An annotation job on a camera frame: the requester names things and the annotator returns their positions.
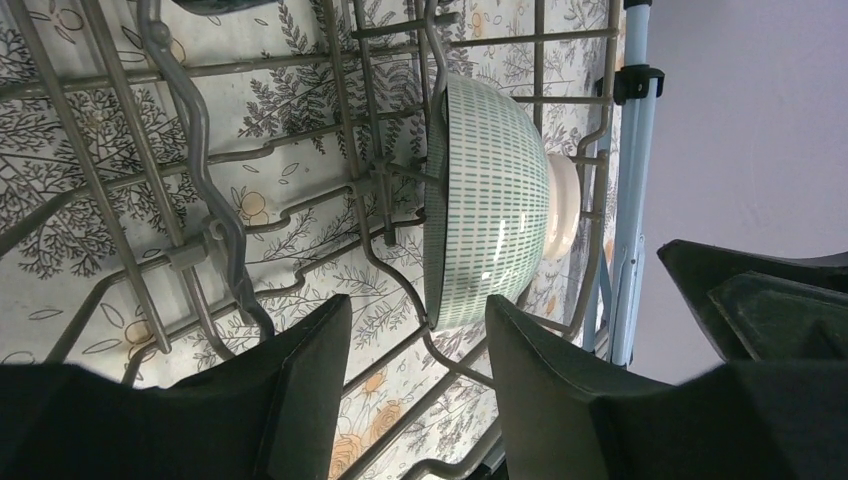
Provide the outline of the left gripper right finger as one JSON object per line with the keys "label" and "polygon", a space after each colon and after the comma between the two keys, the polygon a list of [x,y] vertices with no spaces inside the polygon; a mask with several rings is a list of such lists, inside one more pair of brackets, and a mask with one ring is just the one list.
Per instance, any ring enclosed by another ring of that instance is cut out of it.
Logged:
{"label": "left gripper right finger", "polygon": [[736,361],[680,385],[603,361],[500,295],[485,323],[513,479],[843,479],[847,365]]}

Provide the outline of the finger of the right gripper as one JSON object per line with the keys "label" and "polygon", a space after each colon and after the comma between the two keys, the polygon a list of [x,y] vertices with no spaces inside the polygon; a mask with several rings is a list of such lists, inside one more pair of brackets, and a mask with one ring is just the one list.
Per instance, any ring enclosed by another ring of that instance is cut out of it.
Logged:
{"label": "finger of the right gripper", "polygon": [[846,360],[846,253],[780,258],[677,239],[657,255],[723,361]]}

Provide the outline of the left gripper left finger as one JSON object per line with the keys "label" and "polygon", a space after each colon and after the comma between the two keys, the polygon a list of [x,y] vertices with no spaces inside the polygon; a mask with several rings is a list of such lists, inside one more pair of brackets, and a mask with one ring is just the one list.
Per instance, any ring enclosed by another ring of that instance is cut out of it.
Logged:
{"label": "left gripper left finger", "polygon": [[1,369],[5,479],[325,479],[349,355],[337,294],[295,325],[173,386],[77,365]]}

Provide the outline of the grey wire dish rack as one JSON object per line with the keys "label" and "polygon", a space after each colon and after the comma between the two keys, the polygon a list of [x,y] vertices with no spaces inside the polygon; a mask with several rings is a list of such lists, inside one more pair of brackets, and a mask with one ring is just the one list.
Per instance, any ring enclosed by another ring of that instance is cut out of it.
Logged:
{"label": "grey wire dish rack", "polygon": [[[193,108],[169,116],[153,68],[128,71],[98,2],[71,12],[75,30],[106,49],[106,75],[65,83],[22,1],[1,6],[1,369],[70,364],[135,389],[167,389],[289,329],[334,295],[307,283],[326,260],[299,250],[318,208],[349,205],[339,224],[345,251],[385,194],[410,190],[412,167],[384,160],[352,179],[318,161],[322,181],[272,218],[256,165],[280,164],[282,183],[307,169],[308,141],[349,137],[352,118],[295,132],[257,148],[211,154]],[[417,342],[420,323],[349,382],[341,400],[376,387],[387,366]],[[476,346],[460,362],[444,355],[445,379],[417,404],[376,429],[334,436],[328,476],[359,477],[458,379],[472,380]]]}

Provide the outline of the pale green bowl front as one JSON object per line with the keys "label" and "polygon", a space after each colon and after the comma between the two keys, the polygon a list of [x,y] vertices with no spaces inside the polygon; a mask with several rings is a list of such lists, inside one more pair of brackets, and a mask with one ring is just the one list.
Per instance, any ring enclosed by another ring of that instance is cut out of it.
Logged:
{"label": "pale green bowl front", "polygon": [[482,321],[488,296],[532,282],[553,222],[544,143],[511,97],[450,73],[431,116],[423,275],[435,331]]}

